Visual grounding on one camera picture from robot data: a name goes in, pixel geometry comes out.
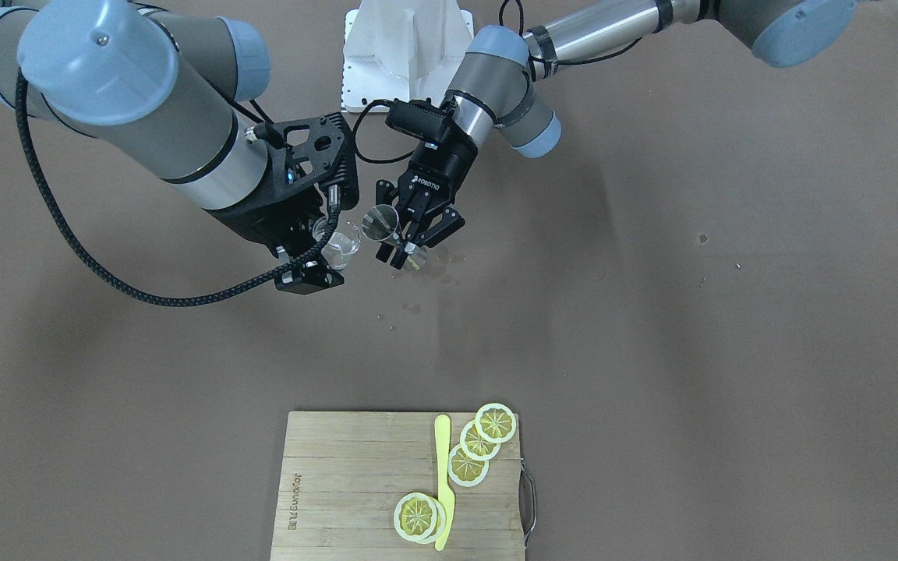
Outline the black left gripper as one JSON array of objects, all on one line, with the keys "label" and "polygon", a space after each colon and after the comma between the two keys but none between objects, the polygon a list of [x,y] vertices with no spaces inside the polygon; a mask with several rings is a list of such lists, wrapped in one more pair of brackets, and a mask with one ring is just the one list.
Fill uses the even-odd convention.
[{"label": "black left gripper", "polygon": [[[377,258],[389,262],[398,251],[406,255],[409,270],[420,270],[427,263],[427,249],[441,244],[463,228],[465,219],[449,206],[478,155],[478,148],[463,132],[450,132],[448,139],[430,148],[420,143],[408,160],[406,171],[397,180],[377,181],[374,207],[374,238],[381,245]],[[438,214],[437,220],[419,233],[406,234],[400,227],[396,209],[409,214]]]}]

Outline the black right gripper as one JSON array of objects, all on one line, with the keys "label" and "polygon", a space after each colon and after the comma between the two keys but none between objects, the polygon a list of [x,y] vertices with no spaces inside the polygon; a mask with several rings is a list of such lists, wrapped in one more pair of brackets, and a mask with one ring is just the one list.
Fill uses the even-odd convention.
[{"label": "black right gripper", "polygon": [[[339,111],[253,125],[242,133],[242,145],[267,150],[259,184],[235,205],[209,214],[275,255],[284,251],[288,258],[297,258],[316,241],[328,242],[339,223],[329,230],[329,219],[359,203],[352,131]],[[323,251],[274,278],[277,290],[297,295],[343,284],[345,278],[329,265]]]}]

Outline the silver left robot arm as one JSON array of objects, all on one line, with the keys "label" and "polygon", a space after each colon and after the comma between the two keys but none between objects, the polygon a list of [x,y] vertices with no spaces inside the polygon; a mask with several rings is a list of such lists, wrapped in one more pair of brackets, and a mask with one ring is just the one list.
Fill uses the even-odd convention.
[{"label": "silver left robot arm", "polygon": [[387,101],[386,125],[417,139],[395,182],[378,181],[377,205],[361,231],[379,245],[377,259],[420,269],[428,249],[465,224],[457,192],[491,132],[523,157],[542,157],[562,136],[538,82],[560,70],[626,54],[642,38],[676,24],[719,23],[769,66],[815,57],[846,29],[854,1],[599,1],[518,33],[481,29],[435,102]]}]

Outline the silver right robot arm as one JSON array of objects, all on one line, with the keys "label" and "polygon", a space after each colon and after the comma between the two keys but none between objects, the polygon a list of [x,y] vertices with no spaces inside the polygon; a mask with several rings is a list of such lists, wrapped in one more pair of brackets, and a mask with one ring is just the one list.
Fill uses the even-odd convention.
[{"label": "silver right robot arm", "polygon": [[[327,258],[339,216],[359,202],[352,131],[338,111],[275,122],[246,110],[270,82],[252,25],[133,1],[0,1],[0,102],[14,111],[37,188],[63,238],[99,278],[139,301],[190,308],[272,281],[296,294],[338,287]],[[57,205],[30,118],[100,139],[239,237],[275,269],[202,297],[133,288],[94,259]]]}]

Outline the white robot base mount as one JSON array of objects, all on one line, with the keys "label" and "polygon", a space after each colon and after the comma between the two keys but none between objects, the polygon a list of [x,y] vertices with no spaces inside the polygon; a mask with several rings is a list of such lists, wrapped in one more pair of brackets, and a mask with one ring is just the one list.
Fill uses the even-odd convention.
[{"label": "white robot base mount", "polygon": [[340,107],[357,114],[383,99],[439,105],[475,26],[456,1],[363,1],[343,31]]}]

